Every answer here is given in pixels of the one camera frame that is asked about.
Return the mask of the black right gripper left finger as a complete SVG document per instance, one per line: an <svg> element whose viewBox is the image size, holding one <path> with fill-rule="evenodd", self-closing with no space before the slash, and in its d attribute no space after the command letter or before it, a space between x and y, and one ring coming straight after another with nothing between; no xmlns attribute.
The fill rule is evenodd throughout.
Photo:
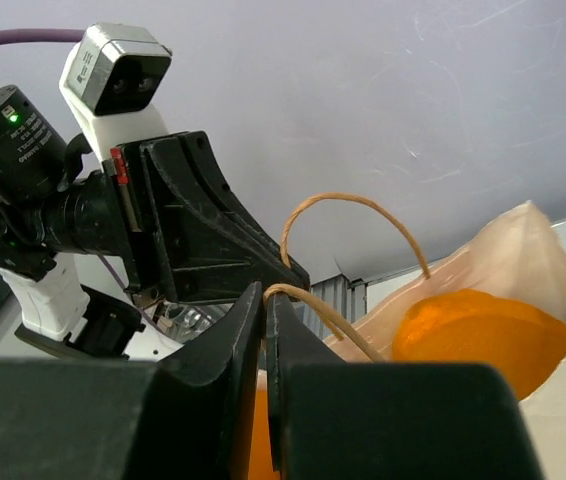
<svg viewBox="0 0 566 480"><path fill-rule="evenodd" d="M0 359L0 479L246 478L262 294L158 362Z"/></svg>

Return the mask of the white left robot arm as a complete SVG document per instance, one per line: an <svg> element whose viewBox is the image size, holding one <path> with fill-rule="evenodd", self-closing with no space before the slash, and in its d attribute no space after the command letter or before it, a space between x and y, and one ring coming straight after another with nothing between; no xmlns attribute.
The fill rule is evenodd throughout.
<svg viewBox="0 0 566 480"><path fill-rule="evenodd" d="M0 88L0 275L24 325L69 353L0 361L0 479L244 479L262 296L308 273L280 259L207 135L169 133L150 93L66 100L70 142ZM130 295L229 311L136 361L139 313L82 285L77 254L121 258Z"/></svg>

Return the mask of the long scored baguette loaf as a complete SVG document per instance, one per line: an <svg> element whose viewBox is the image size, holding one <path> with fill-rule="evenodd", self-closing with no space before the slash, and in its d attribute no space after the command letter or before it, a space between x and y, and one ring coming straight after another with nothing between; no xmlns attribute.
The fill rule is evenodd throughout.
<svg viewBox="0 0 566 480"><path fill-rule="evenodd" d="M248 468L249 480L280 480L274 470L268 423L267 390L258 388L255 396L251 447Z"/></svg>

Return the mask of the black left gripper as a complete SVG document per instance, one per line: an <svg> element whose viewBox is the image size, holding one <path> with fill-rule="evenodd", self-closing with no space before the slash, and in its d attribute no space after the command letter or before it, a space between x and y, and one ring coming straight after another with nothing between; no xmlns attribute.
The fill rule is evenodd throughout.
<svg viewBox="0 0 566 480"><path fill-rule="evenodd" d="M206 305L232 303L254 281L309 288L234 195L205 132L119 144L105 166L128 294Z"/></svg>

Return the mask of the beige paper bag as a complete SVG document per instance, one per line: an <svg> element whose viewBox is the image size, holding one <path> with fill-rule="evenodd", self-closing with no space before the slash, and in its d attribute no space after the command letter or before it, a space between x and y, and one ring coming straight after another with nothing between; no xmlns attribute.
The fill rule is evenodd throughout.
<svg viewBox="0 0 566 480"><path fill-rule="evenodd" d="M356 322L270 286L269 419L284 479L566 479L566 251L530 202Z"/></svg>

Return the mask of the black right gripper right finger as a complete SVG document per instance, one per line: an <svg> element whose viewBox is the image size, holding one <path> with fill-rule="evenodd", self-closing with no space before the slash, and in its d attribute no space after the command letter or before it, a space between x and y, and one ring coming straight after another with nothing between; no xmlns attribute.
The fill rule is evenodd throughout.
<svg viewBox="0 0 566 480"><path fill-rule="evenodd" d="M285 479L539 479L503 377L482 364L348 363L266 307L272 461Z"/></svg>

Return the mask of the round smooth bun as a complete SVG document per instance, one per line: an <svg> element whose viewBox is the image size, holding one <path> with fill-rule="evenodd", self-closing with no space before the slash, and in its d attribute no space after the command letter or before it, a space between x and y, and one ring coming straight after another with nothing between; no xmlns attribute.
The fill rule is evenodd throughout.
<svg viewBox="0 0 566 480"><path fill-rule="evenodd" d="M523 400L566 356L566 324L518 300L463 289L405 313L392 342L399 362L486 363Z"/></svg>

